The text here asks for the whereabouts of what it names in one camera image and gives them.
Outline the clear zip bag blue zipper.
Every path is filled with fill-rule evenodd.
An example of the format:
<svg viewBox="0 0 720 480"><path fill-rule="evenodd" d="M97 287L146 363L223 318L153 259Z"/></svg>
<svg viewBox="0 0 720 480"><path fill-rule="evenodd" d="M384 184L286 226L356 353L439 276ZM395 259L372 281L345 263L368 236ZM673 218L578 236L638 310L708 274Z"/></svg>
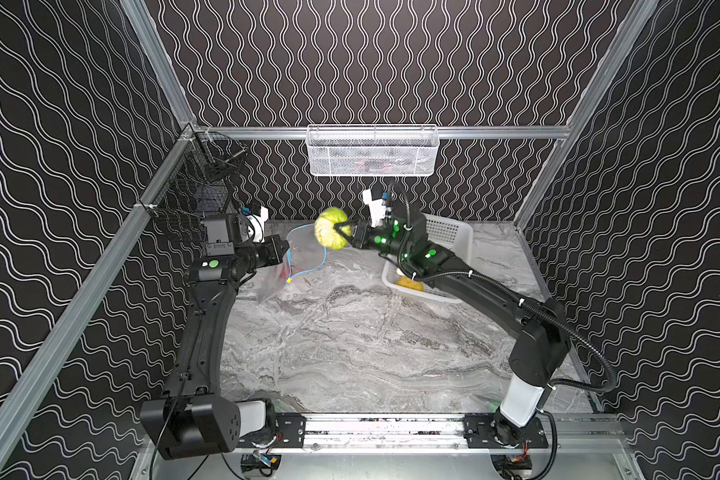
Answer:
<svg viewBox="0 0 720 480"><path fill-rule="evenodd" d="M295 292L299 283L320 270L327 260L327 248L316 239L313 222L275 222L271 230L289 243L289 249L280 264L265 267L255 277L258 303Z"/></svg>

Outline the green toy cabbage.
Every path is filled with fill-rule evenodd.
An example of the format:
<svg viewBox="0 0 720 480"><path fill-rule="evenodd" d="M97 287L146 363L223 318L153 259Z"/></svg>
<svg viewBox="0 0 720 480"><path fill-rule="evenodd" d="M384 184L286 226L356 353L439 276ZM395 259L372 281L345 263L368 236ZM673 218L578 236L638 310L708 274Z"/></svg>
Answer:
<svg viewBox="0 0 720 480"><path fill-rule="evenodd" d="M314 235L318 243L331 250L340 250L342 248L336 247L336 242L339 235L348 236L351 233L340 234L333 229L336 223L344 222L348 220L347 214L337 208L330 207L324 210L317 218L314 223Z"/></svg>

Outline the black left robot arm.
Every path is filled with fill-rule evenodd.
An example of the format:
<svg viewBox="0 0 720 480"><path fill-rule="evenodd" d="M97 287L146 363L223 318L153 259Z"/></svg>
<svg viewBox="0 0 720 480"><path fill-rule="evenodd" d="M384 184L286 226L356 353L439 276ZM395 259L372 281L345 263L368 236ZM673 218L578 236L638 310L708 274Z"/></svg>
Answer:
<svg viewBox="0 0 720 480"><path fill-rule="evenodd" d="M243 233L241 218L202 220L205 252L185 277L189 315L176 361L160 396L141 406L141 425L164 460L230 453L240 443L268 447L278 437L270 401L235 402L220 393L225 332L239 290L289 250L279 235Z"/></svg>

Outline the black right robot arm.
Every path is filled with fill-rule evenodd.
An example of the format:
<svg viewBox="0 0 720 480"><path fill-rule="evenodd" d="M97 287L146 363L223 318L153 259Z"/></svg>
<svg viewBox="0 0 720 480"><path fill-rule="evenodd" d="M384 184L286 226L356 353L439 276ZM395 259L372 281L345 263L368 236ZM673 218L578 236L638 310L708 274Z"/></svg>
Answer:
<svg viewBox="0 0 720 480"><path fill-rule="evenodd" d="M390 215L376 227L344 221L330 231L359 249L389 258L405 277L456 297L486 315L515 339L509 356L510 386L498 408L498 424L526 427L542 409L552 377L571 347L554 309L511 290L470 267L448 247L429 238L421 214Z"/></svg>

